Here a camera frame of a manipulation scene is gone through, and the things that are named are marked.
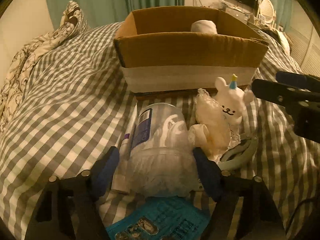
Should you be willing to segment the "white bunny plush toy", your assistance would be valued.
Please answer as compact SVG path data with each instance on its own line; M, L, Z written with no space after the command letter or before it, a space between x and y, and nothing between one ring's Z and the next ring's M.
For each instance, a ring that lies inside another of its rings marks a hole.
M229 84L226 83L223 77L217 77L215 80L217 94L214 99L219 103L222 113L233 132L239 130L246 106L254 99L254 94L251 90L244 92L238 87L237 78L233 74Z

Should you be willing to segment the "clear plastic jar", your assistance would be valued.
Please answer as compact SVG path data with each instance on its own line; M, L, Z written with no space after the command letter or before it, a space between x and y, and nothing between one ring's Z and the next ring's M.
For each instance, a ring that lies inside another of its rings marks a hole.
M126 178L130 189L145 197L186 197L199 189L188 129L180 109L159 102L140 111Z

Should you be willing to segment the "white sock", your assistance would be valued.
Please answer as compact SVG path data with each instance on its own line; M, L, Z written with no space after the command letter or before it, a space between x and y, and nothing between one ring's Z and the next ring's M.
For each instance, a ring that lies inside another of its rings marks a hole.
M217 28L213 21L199 20L191 25L191 32L215 35Z

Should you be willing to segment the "white cream tube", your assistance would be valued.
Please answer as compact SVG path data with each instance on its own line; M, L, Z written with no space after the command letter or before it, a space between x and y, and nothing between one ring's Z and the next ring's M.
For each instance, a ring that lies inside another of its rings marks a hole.
M115 170L115 173L112 179L111 190L120 192L123 194L130 193L130 186L126 178L126 173L127 173L127 163L130 157L133 134L136 127L137 116L138 116L138 106L136 104L130 115L130 119L127 124L124 136L121 140L121 144L119 148L119 155L120 155L119 164Z

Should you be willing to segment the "grey green pliers tool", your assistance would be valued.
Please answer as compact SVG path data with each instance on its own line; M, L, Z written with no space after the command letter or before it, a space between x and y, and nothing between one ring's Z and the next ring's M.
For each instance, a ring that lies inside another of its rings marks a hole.
M242 134L240 144L227 150L218 161L219 169L221 171L234 171L245 166L256 153L258 142L258 137L248 137Z

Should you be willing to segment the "oval white mirror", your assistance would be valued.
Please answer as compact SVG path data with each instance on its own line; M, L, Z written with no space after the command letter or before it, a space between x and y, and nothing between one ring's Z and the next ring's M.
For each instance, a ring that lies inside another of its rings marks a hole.
M258 19L261 23L274 24L276 11L270 0L262 0L259 5Z

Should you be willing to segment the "teal blister pack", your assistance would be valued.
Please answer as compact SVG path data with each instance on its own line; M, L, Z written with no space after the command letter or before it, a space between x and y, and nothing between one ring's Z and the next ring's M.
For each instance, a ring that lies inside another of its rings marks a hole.
M184 198L152 197L106 231L110 239L199 239L209 220Z

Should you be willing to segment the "grey checkered bed cover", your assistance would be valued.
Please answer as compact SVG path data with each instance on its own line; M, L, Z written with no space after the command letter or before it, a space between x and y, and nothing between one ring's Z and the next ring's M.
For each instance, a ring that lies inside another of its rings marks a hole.
M21 103L1 135L1 219L24 239L50 176L76 176L118 146L138 102L128 90L113 38L113 23L82 27L33 68ZM283 107L255 99L241 130L256 135L252 161L236 172L264 179L292 239L312 211L305 199L319 183L319 144L298 137Z

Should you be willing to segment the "floral patterned duvet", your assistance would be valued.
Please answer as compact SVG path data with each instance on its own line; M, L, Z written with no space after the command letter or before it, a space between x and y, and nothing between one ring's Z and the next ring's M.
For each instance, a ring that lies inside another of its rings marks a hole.
M70 22L64 23L56 31L46 33L25 44L15 54L1 88L1 133L5 131L8 123L16 114L35 65L44 54L55 49L70 37L75 26Z

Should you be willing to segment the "cardboard box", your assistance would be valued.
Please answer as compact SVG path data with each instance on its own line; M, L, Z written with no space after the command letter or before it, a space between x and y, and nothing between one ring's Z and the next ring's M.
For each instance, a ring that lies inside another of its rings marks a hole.
M213 21L217 34L191 32L199 20ZM114 37L128 88L140 99L216 90L215 79L251 83L268 42L219 9L164 6L132 11Z

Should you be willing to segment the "floral pillow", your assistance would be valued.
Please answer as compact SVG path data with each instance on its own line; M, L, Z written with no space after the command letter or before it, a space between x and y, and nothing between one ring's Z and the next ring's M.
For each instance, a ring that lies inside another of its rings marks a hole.
M81 33L90 29L83 10L75 1L69 1L67 3L59 27L71 27L76 33Z

